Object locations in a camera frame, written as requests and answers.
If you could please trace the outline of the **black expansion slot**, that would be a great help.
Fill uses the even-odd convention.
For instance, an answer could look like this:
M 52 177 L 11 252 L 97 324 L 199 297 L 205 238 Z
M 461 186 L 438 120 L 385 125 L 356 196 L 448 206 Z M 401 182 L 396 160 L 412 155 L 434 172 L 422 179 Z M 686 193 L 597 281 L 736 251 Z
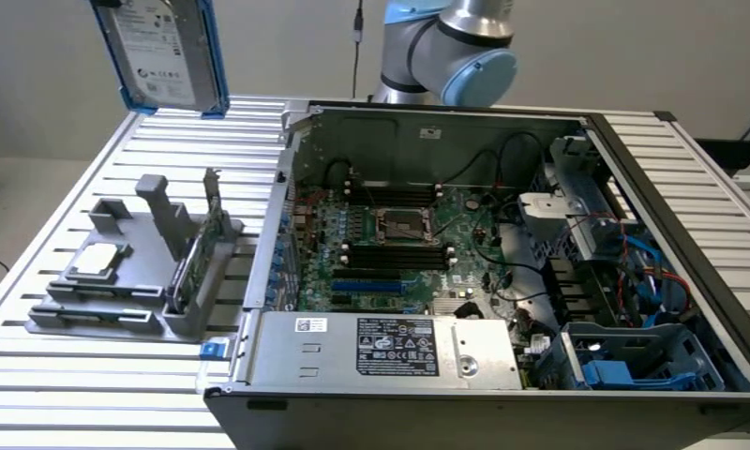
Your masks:
M 354 281 L 400 281 L 401 274 L 392 269 L 334 269 L 333 279 L 348 279 Z

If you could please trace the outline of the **silver metal drive cage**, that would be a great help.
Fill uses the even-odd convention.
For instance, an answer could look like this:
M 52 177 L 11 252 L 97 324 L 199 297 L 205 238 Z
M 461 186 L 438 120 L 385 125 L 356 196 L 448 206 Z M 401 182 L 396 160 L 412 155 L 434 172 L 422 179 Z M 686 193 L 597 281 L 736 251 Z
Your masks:
M 598 186 L 598 150 L 589 138 L 565 136 L 554 139 L 549 152 L 552 160 L 518 196 L 534 255 L 540 260 L 616 260 L 622 253 L 621 228 L 638 223 L 617 215 Z

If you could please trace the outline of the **silver chipset heatsink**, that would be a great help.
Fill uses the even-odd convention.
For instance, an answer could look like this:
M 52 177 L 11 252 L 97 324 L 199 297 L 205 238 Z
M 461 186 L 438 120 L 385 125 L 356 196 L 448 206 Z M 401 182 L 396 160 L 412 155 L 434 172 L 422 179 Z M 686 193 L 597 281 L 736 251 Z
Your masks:
M 476 300 L 437 298 L 429 305 L 433 315 L 453 316 L 458 319 L 488 320 L 497 315 Z

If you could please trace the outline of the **blue expansion slot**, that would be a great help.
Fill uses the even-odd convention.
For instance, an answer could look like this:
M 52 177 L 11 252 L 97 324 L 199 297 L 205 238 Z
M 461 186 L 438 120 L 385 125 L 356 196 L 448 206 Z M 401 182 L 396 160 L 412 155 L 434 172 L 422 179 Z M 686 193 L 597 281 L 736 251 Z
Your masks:
M 397 293 L 404 292 L 400 281 L 344 281 L 332 282 L 332 290 L 350 293 Z

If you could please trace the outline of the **blue disk bay latch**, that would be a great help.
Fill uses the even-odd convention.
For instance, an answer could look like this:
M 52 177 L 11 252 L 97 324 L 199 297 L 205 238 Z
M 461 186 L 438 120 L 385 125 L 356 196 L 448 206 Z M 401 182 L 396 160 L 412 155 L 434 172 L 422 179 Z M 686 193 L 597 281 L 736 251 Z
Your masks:
M 630 389 L 634 386 L 629 368 L 624 361 L 593 360 L 581 366 L 584 380 L 596 389 Z

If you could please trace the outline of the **green graphics card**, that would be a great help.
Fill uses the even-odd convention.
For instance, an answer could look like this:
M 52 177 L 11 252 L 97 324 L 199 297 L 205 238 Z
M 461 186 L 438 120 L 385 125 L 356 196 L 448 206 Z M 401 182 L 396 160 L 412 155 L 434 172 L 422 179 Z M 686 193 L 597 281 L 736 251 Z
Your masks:
M 208 213 L 199 223 L 197 232 L 188 240 L 187 256 L 181 259 L 165 290 L 165 311 L 184 314 L 204 283 L 216 245 L 225 240 L 227 213 L 221 204 L 219 170 L 208 168 L 204 175 Z

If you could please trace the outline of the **silver CPU chip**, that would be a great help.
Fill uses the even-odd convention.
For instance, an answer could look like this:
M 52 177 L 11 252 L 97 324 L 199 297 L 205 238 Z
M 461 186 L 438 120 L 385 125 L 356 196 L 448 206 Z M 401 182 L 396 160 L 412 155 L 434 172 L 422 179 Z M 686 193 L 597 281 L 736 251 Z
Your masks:
M 131 254 L 132 246 L 128 244 L 88 244 L 73 259 L 69 274 L 77 278 L 109 278 L 123 259 Z

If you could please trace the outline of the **grey parts rack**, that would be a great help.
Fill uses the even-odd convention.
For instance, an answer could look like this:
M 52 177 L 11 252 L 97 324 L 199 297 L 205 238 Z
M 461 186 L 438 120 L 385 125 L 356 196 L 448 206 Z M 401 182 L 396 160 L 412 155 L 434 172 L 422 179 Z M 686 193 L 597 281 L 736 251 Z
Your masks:
M 160 286 L 161 298 L 129 298 L 100 295 L 53 297 L 47 291 L 43 301 L 31 307 L 25 329 L 33 334 L 81 338 L 139 339 L 195 343 L 205 333 L 216 295 L 225 277 L 237 238 L 244 224 L 225 210 L 225 240 L 215 248 L 208 274 L 195 300 L 184 314 L 165 311 L 165 290 L 176 266 L 187 256 L 188 240 L 205 217 L 192 214 L 181 202 L 172 202 L 169 180 L 160 174 L 144 175 L 135 186 L 136 196 L 148 209 L 133 212 L 123 200 L 104 198 L 89 211 L 91 234 L 53 281 L 116 286 Z M 88 244 L 112 243 L 132 246 L 116 272 L 108 278 L 73 277 L 69 274 L 75 257 Z

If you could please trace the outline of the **small blue plastic clip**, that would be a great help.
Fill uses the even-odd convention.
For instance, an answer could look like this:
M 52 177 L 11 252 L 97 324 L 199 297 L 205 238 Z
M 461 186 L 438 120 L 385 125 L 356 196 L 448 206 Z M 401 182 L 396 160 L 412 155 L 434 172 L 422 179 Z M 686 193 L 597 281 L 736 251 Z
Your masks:
M 231 359 L 233 342 L 228 338 L 209 339 L 200 345 L 201 361 L 225 361 Z

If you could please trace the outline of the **black RAM slot bank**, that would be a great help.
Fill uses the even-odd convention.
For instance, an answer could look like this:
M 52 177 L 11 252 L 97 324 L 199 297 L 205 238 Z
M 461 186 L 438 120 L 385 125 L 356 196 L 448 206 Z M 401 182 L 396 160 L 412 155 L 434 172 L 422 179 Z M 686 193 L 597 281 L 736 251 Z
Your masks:
M 436 186 L 390 186 L 376 182 L 356 182 L 344 189 L 342 200 L 349 205 L 425 207 L 440 195 Z
M 342 244 L 338 259 L 353 269 L 448 270 L 457 262 L 453 247 Z

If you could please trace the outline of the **grey disk bay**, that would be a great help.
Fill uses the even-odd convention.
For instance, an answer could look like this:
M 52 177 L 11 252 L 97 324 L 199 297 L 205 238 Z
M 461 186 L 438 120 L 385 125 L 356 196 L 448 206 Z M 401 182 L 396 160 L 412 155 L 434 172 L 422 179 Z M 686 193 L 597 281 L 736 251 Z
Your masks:
M 624 361 L 634 379 L 630 389 L 612 391 L 720 392 L 724 379 L 696 335 L 682 324 L 610 328 L 592 322 L 569 323 L 558 335 L 562 363 L 557 388 L 586 385 L 581 366 L 593 360 Z

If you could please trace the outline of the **silver power supply unit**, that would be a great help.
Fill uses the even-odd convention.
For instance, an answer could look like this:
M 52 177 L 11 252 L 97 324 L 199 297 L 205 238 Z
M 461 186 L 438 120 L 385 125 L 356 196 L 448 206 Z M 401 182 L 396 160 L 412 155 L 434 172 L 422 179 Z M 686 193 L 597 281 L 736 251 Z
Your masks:
M 233 379 L 256 392 L 522 388 L 501 320 L 270 311 L 256 318 L 247 333 Z

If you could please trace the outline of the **black flat panel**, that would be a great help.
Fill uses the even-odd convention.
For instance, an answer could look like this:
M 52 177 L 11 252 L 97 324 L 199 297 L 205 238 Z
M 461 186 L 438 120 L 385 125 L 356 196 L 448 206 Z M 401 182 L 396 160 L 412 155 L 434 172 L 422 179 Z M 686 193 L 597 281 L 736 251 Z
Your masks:
M 750 166 L 750 142 L 745 140 L 696 139 L 697 144 L 729 173 Z

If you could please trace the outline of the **hard disk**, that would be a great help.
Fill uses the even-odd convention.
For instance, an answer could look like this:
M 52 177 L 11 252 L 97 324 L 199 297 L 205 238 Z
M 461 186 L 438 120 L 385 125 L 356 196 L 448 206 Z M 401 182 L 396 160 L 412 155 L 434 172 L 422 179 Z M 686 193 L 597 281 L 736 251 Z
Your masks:
M 231 108 L 213 0 L 89 0 L 129 111 Z

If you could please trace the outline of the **green RAM stick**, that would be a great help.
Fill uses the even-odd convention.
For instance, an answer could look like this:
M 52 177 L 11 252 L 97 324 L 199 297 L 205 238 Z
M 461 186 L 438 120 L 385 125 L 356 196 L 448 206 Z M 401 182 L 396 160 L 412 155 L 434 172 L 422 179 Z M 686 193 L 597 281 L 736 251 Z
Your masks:
M 111 297 L 161 298 L 164 290 L 160 286 L 116 286 L 93 283 L 79 283 L 68 281 L 53 281 L 47 291 L 53 297 L 68 297 L 77 295 L 100 295 Z

